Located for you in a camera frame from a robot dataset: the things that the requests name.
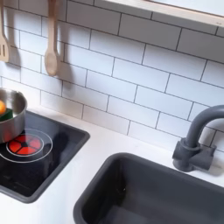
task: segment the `stove burner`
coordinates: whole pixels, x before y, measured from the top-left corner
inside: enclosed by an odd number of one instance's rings
[[[44,148],[44,141],[34,135],[20,135],[8,144],[8,150],[19,157],[29,157],[39,153]]]
[[[31,163],[46,157],[53,148],[52,139],[44,132],[25,129],[6,144],[0,156],[13,163]]]

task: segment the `red burner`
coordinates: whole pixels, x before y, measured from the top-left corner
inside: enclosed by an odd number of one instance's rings
[[[9,142],[9,150],[16,155],[29,156],[42,150],[43,141],[38,136],[21,135]]]

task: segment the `shelf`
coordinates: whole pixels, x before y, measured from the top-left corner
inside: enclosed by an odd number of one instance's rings
[[[147,11],[155,11],[178,18],[186,18],[205,24],[218,25],[224,27],[224,17],[196,10],[188,10],[162,3],[153,3],[146,0],[104,0],[104,1],[111,2],[114,4],[123,4]]]

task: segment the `orange vegetable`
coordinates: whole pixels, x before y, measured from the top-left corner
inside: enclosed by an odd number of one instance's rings
[[[6,111],[6,106],[3,101],[0,101],[0,115],[4,114]]]

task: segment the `sink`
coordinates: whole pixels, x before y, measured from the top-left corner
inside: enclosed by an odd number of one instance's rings
[[[223,224],[224,189],[120,153],[105,161],[73,217],[76,224]]]

